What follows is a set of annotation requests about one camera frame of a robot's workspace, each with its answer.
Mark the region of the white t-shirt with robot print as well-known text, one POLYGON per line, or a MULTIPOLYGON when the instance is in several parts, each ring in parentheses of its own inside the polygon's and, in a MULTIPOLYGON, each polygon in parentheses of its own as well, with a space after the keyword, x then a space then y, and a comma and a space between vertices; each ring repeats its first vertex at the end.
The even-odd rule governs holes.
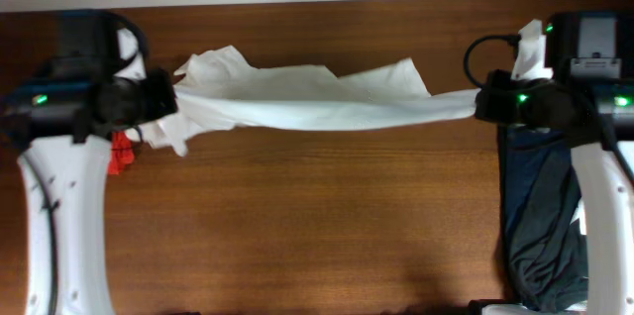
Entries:
POLYGON ((433 95, 409 58, 338 77, 323 65, 255 68, 228 46, 192 55, 176 75, 176 113, 127 135, 154 149, 171 147, 181 157, 192 137, 237 127, 357 132, 475 112, 475 90, 433 95))

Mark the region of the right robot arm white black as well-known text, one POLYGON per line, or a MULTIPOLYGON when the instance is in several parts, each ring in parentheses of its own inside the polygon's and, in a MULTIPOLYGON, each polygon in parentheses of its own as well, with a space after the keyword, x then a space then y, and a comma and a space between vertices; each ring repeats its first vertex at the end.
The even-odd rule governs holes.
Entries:
POLYGON ((505 41, 511 70, 478 85, 499 129, 504 265, 516 303, 474 314, 633 310, 633 18, 567 12, 505 41))

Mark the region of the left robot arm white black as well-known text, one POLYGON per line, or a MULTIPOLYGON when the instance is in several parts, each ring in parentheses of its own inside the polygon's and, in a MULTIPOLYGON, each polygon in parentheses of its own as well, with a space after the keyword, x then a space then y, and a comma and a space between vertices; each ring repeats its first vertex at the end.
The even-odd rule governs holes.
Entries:
POLYGON ((28 314, 111 314, 104 206, 112 136, 176 112, 147 38, 104 10, 62 11, 58 48, 1 101, 28 220, 28 314))

